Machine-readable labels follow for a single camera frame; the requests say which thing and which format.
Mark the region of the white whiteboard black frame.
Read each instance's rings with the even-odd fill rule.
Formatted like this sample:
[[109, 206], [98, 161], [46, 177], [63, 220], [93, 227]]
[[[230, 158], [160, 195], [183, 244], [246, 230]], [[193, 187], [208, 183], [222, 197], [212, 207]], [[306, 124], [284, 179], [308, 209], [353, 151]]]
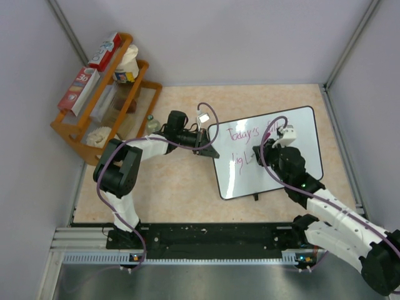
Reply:
[[281, 189], [265, 170], [264, 165], [278, 159], [276, 150], [264, 147], [264, 158], [255, 151], [261, 145], [264, 133], [269, 132], [273, 141], [279, 139], [278, 129], [284, 125], [296, 135], [290, 144], [299, 149], [305, 160], [305, 169], [316, 179], [324, 175], [314, 109], [311, 106], [297, 107], [258, 116], [236, 119], [208, 127], [209, 137], [219, 157], [214, 159], [219, 195], [223, 200], [250, 196]]

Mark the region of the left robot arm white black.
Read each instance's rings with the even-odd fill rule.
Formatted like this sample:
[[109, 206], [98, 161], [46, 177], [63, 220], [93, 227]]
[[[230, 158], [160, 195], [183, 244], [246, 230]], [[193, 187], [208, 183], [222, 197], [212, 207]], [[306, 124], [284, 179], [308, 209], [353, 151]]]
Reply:
[[100, 200], [114, 214], [114, 225], [121, 231], [120, 240], [129, 248], [144, 242], [136, 229], [140, 218], [134, 208], [133, 189], [140, 164], [150, 158], [171, 153], [176, 148], [187, 149], [195, 155], [219, 158], [213, 142], [219, 135], [209, 137], [209, 131], [201, 127], [209, 120], [207, 113], [197, 110], [195, 130], [186, 128], [188, 117], [182, 111], [171, 111], [166, 124], [147, 136], [120, 141], [111, 139], [93, 173], [96, 192]]

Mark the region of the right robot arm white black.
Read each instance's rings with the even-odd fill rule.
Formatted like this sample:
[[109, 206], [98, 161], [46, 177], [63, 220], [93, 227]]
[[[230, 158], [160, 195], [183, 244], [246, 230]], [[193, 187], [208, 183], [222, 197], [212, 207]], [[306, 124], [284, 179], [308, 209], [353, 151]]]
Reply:
[[377, 226], [343, 204], [306, 171], [298, 148], [268, 139], [252, 150], [288, 197], [309, 211], [292, 223], [295, 245], [323, 248], [351, 265], [378, 294], [399, 294], [399, 230]]

